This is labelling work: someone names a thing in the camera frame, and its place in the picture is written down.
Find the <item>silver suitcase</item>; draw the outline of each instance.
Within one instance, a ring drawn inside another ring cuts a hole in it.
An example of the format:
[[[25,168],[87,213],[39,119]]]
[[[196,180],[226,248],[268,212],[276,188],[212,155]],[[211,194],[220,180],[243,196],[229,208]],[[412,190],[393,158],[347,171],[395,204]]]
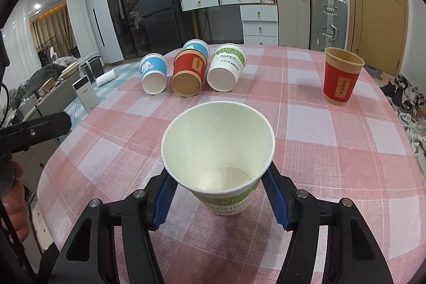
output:
[[[348,5],[345,0],[310,0],[310,45],[315,51],[345,48]]]
[[[280,46],[309,48],[309,0],[277,0]]]

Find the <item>red paper cup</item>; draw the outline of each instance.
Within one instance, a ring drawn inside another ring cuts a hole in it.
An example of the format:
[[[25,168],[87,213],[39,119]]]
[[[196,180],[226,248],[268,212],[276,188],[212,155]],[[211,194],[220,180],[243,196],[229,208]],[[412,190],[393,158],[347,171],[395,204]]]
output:
[[[206,57],[199,51],[181,51],[173,64],[172,89],[181,97],[193,97],[201,90],[206,71]]]
[[[364,60],[335,47],[325,49],[324,97],[335,105],[346,105],[352,95]]]

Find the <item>beige curtain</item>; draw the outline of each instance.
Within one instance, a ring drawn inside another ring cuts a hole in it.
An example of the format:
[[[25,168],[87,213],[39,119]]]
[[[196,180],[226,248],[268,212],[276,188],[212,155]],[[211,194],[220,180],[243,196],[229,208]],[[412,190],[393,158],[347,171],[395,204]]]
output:
[[[66,3],[37,17],[30,23],[30,28],[35,47],[56,36],[57,44],[53,46],[55,52],[59,57],[71,56],[69,51],[72,48],[72,30]]]

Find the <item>green and white paper cup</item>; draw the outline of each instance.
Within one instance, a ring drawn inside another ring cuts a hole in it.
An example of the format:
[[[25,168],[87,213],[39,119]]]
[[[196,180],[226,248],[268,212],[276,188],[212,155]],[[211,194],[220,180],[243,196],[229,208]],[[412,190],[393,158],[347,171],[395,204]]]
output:
[[[274,151],[265,116],[229,101],[186,110],[168,126],[161,144],[169,174],[219,215],[249,206]]]
[[[221,45],[213,54],[207,82],[218,92],[229,92],[235,88],[246,64],[247,56],[240,46]]]

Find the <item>curtain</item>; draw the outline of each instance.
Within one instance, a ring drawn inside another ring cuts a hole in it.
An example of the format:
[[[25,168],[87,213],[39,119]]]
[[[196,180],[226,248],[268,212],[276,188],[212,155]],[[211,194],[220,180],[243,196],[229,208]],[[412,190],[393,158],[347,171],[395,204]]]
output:
[[[40,15],[30,23],[30,28],[36,47],[55,36],[57,44],[53,47],[58,56],[71,56],[71,24],[69,22],[67,4],[61,4]]]
[[[99,52],[90,24],[86,0],[67,0],[67,5],[80,55],[84,57],[90,53]]]
[[[3,82],[10,90],[24,84],[41,68],[40,60],[31,39],[27,0],[19,0],[3,28],[3,41],[10,66],[6,68]],[[1,103],[6,104],[6,94],[1,92]]]

